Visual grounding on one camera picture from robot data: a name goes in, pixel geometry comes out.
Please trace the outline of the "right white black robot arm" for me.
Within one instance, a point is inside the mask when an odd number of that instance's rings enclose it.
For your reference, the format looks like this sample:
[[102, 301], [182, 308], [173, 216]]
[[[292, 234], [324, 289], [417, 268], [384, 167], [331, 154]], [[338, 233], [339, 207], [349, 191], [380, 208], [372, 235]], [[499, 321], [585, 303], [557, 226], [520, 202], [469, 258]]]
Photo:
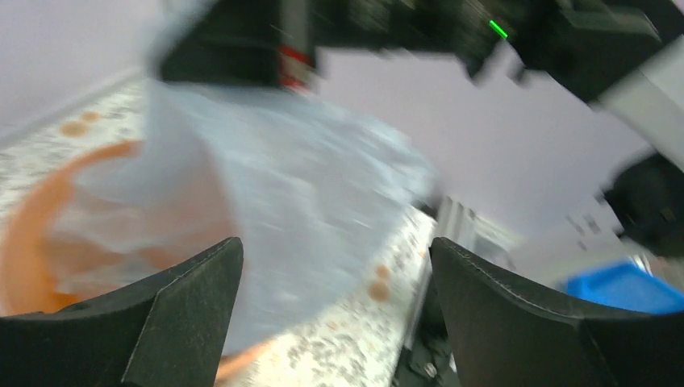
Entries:
[[671, 1], [209, 1], [161, 50], [163, 81], [305, 86], [317, 48], [451, 54], [470, 79], [500, 43], [518, 82], [546, 73], [609, 110], [653, 154], [603, 193], [620, 235], [683, 254], [683, 15]]

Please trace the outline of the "light blue plastic trash bag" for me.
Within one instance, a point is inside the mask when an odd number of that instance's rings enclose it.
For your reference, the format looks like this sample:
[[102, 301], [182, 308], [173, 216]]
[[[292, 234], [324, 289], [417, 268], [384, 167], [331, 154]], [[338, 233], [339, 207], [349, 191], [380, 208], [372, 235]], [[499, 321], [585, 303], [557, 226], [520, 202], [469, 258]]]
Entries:
[[244, 266], [223, 350], [232, 354], [315, 317], [354, 290], [437, 171], [400, 131], [306, 86], [167, 82], [170, 37], [209, 1], [174, 1], [150, 41], [144, 140], [127, 160], [75, 174], [52, 225], [118, 260], [54, 261], [59, 293], [91, 298], [229, 237]]

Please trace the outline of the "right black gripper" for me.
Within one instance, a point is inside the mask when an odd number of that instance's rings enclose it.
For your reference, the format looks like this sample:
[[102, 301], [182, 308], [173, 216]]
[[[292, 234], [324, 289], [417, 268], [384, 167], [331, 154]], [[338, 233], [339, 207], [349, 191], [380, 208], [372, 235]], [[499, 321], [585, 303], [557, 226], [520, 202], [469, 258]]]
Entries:
[[476, 76], [501, 35], [475, 1], [209, 1], [170, 37], [159, 77], [306, 86], [319, 48], [453, 54]]

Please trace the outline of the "orange plastic trash bin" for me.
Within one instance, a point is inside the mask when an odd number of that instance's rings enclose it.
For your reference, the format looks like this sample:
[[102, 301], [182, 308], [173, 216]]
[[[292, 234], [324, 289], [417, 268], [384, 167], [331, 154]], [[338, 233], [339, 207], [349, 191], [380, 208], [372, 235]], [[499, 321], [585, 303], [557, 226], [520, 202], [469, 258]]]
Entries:
[[[65, 194], [62, 198], [55, 200], [54, 210], [47, 217], [43, 230], [33, 237], [34, 245], [37, 248], [36, 255], [44, 264], [50, 278], [50, 283], [42, 284], [36, 290], [29, 290], [27, 285], [19, 284], [17, 281], [11, 281], [8, 285], [4, 285], [1, 272], [1, 304], [7, 308], [7, 314], [4, 317], [32, 313], [52, 314], [65, 307], [89, 300], [80, 295], [68, 295], [56, 291], [54, 261], [63, 260], [68, 264], [81, 268], [84, 264], [113, 262], [118, 260], [120, 255], [117, 252], [108, 252], [96, 243], [90, 242], [81, 236], [55, 232], [52, 230], [52, 223], [72, 197], [73, 184], [71, 180], [78, 171], [102, 161], [130, 159], [138, 148], [139, 144], [137, 142], [130, 142], [128, 150], [118, 155], [93, 156], [87, 154], [84, 158], [76, 159], [74, 165], [60, 175], [61, 184], [66, 189]], [[156, 273], [182, 263], [178, 261], [174, 254], [159, 247], [145, 249], [143, 255], [151, 260]], [[221, 355], [215, 382], [220, 381], [220, 369], [224, 362], [243, 356], [267, 343], [269, 342], [259, 343], [247, 350], [229, 356]]]

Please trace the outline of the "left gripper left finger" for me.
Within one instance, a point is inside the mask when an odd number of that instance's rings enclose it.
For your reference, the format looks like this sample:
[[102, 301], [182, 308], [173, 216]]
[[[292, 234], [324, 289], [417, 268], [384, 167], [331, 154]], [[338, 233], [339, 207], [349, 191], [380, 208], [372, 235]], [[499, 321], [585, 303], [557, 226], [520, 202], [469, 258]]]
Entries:
[[229, 238], [56, 313], [2, 318], [2, 385], [212, 386], [243, 262]]

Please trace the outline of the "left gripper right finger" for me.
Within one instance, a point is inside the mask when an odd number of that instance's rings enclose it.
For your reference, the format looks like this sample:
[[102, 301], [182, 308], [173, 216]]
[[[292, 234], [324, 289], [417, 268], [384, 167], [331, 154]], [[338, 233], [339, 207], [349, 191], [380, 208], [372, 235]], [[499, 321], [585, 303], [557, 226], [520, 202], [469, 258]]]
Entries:
[[463, 386], [682, 385], [682, 313], [583, 301], [443, 237], [430, 257]]

